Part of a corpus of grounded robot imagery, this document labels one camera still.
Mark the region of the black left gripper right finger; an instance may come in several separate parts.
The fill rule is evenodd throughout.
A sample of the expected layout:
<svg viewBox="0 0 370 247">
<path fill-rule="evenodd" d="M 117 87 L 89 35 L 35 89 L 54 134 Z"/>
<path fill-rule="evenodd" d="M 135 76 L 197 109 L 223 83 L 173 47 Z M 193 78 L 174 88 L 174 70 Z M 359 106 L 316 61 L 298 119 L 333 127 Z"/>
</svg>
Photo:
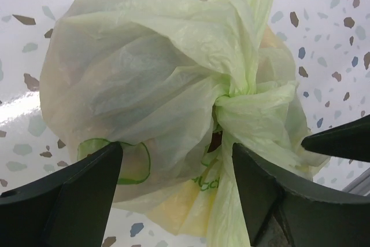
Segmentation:
<svg viewBox="0 0 370 247">
<path fill-rule="evenodd" d="M 241 143 L 232 161 L 251 246 L 369 246 L 369 197 L 302 178 Z"/>
</svg>

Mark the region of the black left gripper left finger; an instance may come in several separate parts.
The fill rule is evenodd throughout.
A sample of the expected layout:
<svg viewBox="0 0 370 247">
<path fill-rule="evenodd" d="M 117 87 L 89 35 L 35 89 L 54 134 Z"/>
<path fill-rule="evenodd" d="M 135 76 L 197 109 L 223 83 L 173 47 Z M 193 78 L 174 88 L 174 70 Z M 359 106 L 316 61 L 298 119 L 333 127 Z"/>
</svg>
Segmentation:
<svg viewBox="0 0 370 247">
<path fill-rule="evenodd" d="M 1 194 L 1 246 L 101 246 L 123 150 L 113 142 Z"/>
</svg>

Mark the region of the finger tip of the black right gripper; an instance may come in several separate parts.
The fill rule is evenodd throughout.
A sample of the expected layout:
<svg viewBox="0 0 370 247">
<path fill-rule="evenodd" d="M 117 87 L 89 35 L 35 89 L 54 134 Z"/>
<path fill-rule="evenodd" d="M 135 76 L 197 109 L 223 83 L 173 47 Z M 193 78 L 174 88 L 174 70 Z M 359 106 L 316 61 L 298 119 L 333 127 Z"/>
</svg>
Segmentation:
<svg viewBox="0 0 370 247">
<path fill-rule="evenodd" d="M 301 146 L 310 152 L 369 162 L 369 116 L 306 137 Z"/>
</svg>

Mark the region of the green knotted plastic bag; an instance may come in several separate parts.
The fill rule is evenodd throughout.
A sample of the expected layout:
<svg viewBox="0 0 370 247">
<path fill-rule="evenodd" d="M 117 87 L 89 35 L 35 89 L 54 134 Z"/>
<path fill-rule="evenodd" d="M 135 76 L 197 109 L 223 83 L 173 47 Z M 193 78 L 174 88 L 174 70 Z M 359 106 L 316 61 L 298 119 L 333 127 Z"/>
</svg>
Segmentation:
<svg viewBox="0 0 370 247">
<path fill-rule="evenodd" d="M 306 179 L 310 134 L 273 0 L 75 0 L 40 74 L 42 117 L 72 161 L 111 142 L 115 208 L 208 246 L 250 246 L 232 146 Z"/>
</svg>

